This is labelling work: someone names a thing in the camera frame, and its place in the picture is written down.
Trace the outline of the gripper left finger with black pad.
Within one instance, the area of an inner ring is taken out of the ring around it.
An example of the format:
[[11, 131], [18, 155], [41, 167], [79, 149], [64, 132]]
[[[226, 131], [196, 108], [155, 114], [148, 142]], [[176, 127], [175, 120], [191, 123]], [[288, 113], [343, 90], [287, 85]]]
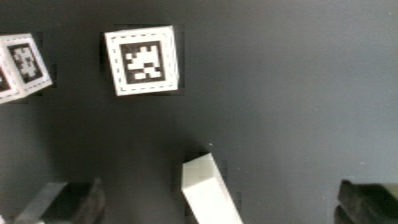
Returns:
[[13, 224], [105, 224], [102, 180], [50, 182]]

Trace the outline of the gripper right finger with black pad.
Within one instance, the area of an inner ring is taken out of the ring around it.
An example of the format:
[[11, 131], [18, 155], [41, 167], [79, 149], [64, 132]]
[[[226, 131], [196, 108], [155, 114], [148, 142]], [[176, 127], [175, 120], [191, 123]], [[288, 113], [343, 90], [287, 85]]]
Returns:
[[342, 181], [335, 224], [398, 224], [398, 183]]

